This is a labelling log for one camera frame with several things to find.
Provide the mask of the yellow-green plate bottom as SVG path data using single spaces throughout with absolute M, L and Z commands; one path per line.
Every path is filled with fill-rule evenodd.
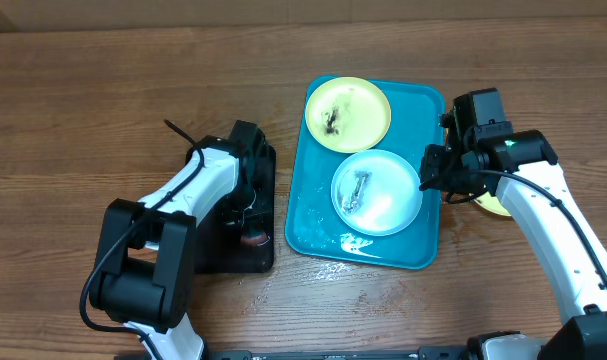
M 499 216 L 503 216 L 503 217 L 510 217 L 511 214 L 509 213 L 508 210 L 506 210 L 498 201 L 498 199 L 494 196 L 491 196 L 489 192 L 486 192 L 485 194 L 481 195 L 480 197 L 476 198 L 474 200 L 474 202 L 480 206 L 482 209 L 493 213 L 495 215 L 499 215 Z

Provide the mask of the light blue plate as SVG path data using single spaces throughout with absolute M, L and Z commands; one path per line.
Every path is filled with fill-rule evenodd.
M 370 236 L 388 236 L 418 216 L 423 195 L 416 170 L 386 150 L 355 153 L 337 168 L 330 185 L 337 215 L 350 228 Z

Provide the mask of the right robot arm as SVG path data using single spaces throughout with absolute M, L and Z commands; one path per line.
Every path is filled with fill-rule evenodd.
M 477 359 L 607 359 L 607 251 L 574 201 L 558 157 L 537 130 L 470 147 L 429 145 L 421 189 L 497 198 L 526 236 L 557 302 L 561 328 L 547 341 L 520 333 L 472 339 Z

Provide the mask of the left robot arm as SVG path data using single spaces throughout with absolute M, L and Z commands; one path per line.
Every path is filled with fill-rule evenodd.
M 136 335 L 152 359 L 202 358 L 187 314 L 193 278 L 272 268 L 275 160 L 260 133 L 206 137 L 162 188 L 113 201 L 79 301 L 87 326 Z M 88 307 L 112 325 L 89 320 Z

